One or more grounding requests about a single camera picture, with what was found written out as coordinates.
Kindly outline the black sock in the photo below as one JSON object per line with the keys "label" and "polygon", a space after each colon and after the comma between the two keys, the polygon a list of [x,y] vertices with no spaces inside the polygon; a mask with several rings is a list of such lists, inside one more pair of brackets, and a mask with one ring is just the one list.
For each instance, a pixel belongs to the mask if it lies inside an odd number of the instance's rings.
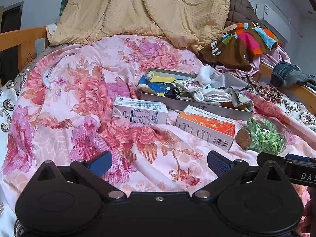
{"label": "black sock", "polygon": [[182,94],[182,91],[178,87],[168,87],[166,89],[164,97],[167,97],[173,100],[179,100],[181,97],[181,94]]}

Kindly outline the pink floral quilt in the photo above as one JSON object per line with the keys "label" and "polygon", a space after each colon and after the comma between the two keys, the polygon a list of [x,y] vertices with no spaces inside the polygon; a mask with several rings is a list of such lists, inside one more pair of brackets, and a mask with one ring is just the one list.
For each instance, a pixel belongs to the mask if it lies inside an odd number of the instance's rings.
{"label": "pink floral quilt", "polygon": [[197,190],[215,179],[206,155],[213,145],[167,123],[132,124],[112,118],[116,97],[136,98],[147,69],[198,74],[204,65],[188,50],[154,37],[118,35],[70,45],[40,60],[14,107],[2,176],[15,203],[45,160],[67,165],[109,151],[104,178],[127,192]]}

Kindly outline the cartoon painted tray box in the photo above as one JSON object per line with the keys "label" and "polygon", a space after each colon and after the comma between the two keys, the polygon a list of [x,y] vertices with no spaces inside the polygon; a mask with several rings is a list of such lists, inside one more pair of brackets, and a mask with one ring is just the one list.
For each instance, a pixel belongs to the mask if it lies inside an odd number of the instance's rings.
{"label": "cartoon painted tray box", "polygon": [[243,80],[233,75],[219,76],[210,66],[199,74],[149,68],[137,84],[140,98],[162,102],[172,110],[194,106],[222,117],[248,120],[253,114],[253,102],[243,91]]}

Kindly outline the white air conditioner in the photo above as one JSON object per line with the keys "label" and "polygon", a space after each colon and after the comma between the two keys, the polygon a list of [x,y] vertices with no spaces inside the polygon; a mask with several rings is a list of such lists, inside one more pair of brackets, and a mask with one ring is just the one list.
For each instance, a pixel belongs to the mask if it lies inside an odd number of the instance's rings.
{"label": "white air conditioner", "polygon": [[272,8],[266,4],[257,4],[256,15],[263,26],[272,31],[284,44],[291,40],[291,30]]}

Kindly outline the blue denim jeans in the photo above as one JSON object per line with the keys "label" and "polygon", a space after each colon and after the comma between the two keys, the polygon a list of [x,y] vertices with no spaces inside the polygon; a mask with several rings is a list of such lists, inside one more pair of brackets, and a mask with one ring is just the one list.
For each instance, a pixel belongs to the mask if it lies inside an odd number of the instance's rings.
{"label": "blue denim jeans", "polygon": [[315,76],[305,74],[298,66],[281,61],[271,73],[270,84],[274,87],[291,87],[295,84],[315,90]]}

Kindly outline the white milk carton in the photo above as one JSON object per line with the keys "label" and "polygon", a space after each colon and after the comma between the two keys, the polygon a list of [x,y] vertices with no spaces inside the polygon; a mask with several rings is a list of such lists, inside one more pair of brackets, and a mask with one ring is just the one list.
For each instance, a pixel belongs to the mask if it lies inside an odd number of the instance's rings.
{"label": "white milk carton", "polygon": [[142,125],[166,124],[168,109],[161,102],[116,97],[112,118]]}

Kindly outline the cartoon character plush pad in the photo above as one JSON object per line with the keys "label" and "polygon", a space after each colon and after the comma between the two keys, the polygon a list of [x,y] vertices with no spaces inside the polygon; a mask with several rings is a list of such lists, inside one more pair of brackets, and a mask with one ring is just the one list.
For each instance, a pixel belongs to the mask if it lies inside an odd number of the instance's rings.
{"label": "cartoon character plush pad", "polygon": [[194,93],[199,90],[199,86],[194,79],[187,79],[181,82],[181,88],[188,93]]}

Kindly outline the grey folded cloth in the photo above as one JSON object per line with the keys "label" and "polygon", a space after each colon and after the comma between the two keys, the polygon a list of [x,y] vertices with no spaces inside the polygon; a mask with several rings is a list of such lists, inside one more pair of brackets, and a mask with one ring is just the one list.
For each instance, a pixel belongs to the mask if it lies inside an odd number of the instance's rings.
{"label": "grey folded cloth", "polygon": [[230,73],[223,73],[212,79],[211,86],[224,90],[232,98],[232,106],[239,110],[252,111],[254,103],[245,94],[249,85]]}

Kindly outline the colourful striped brown garment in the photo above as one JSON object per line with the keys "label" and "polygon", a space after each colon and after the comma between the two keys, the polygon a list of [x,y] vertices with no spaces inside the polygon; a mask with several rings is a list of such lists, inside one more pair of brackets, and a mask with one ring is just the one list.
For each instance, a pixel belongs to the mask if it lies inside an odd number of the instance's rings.
{"label": "colourful striped brown garment", "polygon": [[201,60],[228,69],[250,71],[254,59],[280,45],[277,36],[258,23],[236,23],[199,51]]}

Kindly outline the brown quilted jacket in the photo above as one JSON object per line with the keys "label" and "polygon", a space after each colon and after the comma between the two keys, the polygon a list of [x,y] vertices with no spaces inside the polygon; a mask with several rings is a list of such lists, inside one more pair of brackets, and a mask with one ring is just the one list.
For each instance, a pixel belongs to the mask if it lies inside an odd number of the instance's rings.
{"label": "brown quilted jacket", "polygon": [[230,0],[230,9],[224,27],[236,23],[260,23],[249,0]]}

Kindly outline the white sock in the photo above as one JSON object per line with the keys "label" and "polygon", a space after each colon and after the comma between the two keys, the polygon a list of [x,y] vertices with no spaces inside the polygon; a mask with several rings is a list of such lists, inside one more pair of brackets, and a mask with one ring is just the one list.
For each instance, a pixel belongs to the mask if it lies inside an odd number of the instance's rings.
{"label": "white sock", "polygon": [[218,71],[216,71],[213,67],[206,65],[199,69],[199,72],[194,81],[201,86],[210,86],[212,80],[218,75]]}

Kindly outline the yellow dotted blanket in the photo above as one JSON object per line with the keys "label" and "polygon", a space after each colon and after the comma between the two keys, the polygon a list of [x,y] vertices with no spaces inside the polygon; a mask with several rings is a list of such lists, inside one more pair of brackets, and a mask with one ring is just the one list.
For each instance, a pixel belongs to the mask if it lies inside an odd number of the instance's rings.
{"label": "yellow dotted blanket", "polygon": [[195,53],[224,29],[230,0],[69,0],[53,45],[91,43],[117,34],[157,36]]}

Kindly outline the orange white carton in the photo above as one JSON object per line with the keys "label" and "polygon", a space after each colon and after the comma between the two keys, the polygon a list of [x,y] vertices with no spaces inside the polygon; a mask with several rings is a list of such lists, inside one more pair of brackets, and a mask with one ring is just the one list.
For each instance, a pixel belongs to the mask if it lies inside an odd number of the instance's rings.
{"label": "orange white carton", "polygon": [[224,151],[229,151],[235,139],[235,122],[188,105],[176,120],[176,126]]}

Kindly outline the wooden bed frame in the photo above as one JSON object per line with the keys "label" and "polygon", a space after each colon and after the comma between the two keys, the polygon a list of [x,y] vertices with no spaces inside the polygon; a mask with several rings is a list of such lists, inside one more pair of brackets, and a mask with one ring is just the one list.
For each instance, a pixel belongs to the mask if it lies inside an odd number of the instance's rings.
{"label": "wooden bed frame", "polygon": [[[18,72],[28,64],[28,59],[35,57],[35,42],[45,39],[45,46],[49,45],[46,27],[25,28],[1,34],[1,51],[17,47]],[[288,88],[280,88],[282,93],[290,93],[300,100],[309,112],[315,114],[315,91],[306,86],[295,84]]]}

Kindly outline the jar of green beads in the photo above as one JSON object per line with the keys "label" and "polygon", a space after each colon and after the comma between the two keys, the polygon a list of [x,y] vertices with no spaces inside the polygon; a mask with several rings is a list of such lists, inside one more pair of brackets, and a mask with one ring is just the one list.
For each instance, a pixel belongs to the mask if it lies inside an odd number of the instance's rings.
{"label": "jar of green beads", "polygon": [[252,115],[235,136],[244,150],[278,156],[288,144],[291,131],[277,119]]}

